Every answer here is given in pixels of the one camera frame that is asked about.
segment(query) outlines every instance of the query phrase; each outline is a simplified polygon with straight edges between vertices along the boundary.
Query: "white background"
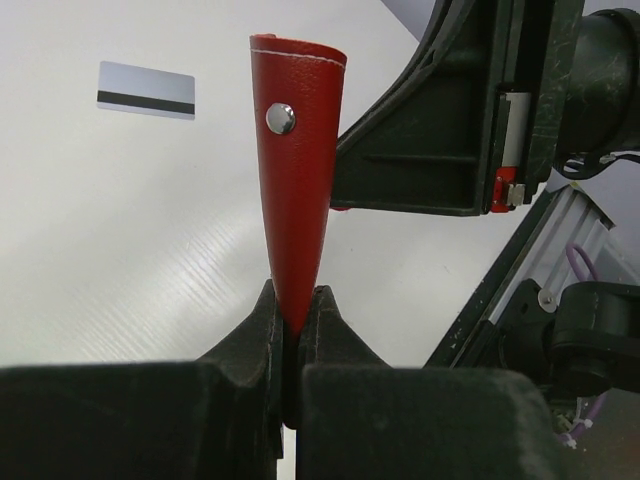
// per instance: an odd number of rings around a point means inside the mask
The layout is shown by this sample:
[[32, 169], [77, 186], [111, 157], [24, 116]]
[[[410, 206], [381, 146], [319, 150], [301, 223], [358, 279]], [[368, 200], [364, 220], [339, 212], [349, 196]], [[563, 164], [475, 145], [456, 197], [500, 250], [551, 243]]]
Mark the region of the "white background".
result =
[[[248, 36], [349, 56], [341, 129], [417, 42], [379, 2], [0, 7], [0, 363], [195, 358], [269, 276]], [[193, 75], [193, 122], [96, 108], [102, 60]], [[385, 360], [423, 364], [526, 209], [332, 214], [320, 272]]]

